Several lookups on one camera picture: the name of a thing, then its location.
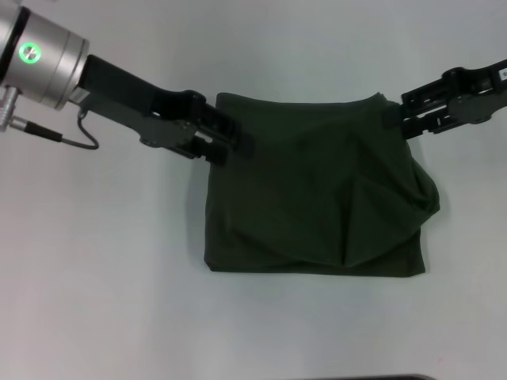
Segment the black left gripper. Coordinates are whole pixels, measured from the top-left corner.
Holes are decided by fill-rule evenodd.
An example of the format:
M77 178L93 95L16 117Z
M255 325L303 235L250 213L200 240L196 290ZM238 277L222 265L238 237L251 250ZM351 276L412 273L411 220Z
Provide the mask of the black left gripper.
M132 129L146 146L219 166L229 150L254 155L254 138L242 125L194 91L158 88L95 55L87 57L78 88L87 93L76 103L82 111ZM195 136L197 131L211 142Z

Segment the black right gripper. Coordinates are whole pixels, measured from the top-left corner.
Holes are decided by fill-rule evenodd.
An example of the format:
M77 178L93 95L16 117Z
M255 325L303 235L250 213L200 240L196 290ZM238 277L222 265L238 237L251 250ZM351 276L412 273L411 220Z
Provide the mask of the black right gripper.
M402 95L382 114L386 129L404 139L464 124L481 124L506 106L506 60L480 69L457 67L442 78Z

